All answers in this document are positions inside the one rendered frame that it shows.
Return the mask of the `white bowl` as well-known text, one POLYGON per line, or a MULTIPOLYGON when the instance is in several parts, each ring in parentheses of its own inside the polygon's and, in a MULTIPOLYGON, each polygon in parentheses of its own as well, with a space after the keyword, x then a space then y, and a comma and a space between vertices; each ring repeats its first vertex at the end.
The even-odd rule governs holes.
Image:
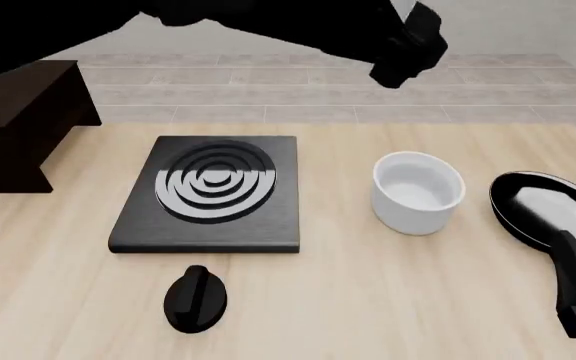
POLYGON ((461 174, 423 152, 384 155, 372 170, 373 212, 398 233, 427 236, 442 230, 465 195, 461 174))

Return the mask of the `dark wooden cabinet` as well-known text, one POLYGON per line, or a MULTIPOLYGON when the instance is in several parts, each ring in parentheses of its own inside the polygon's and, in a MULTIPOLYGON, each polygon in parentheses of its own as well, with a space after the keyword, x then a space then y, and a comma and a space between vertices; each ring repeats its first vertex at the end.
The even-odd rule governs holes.
POLYGON ((0 194, 51 193, 43 162, 72 128, 101 124, 74 60, 0 74, 0 194))

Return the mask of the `black glossy plate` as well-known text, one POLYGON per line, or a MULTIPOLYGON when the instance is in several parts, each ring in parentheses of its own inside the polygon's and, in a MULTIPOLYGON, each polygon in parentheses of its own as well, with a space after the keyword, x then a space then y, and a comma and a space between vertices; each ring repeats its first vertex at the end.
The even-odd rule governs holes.
POLYGON ((566 230, 576 239, 576 184, 558 176, 514 171, 489 188, 493 213, 515 239, 537 251, 550 250, 551 236, 566 230))

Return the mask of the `flat black stove plate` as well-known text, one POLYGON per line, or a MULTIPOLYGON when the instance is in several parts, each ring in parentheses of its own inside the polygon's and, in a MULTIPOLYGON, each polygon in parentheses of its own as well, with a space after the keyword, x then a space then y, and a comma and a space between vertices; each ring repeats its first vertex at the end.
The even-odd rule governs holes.
POLYGON ((108 248, 115 254, 298 253, 296 137, 158 137, 108 248))

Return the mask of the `round black stove knob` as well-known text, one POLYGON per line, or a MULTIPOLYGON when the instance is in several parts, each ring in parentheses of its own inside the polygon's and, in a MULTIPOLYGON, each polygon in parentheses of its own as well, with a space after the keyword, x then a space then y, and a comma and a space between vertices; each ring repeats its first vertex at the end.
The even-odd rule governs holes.
POLYGON ((205 266, 189 266, 167 290, 163 310, 173 329, 196 334, 210 329, 223 317, 227 308, 223 281, 205 266))

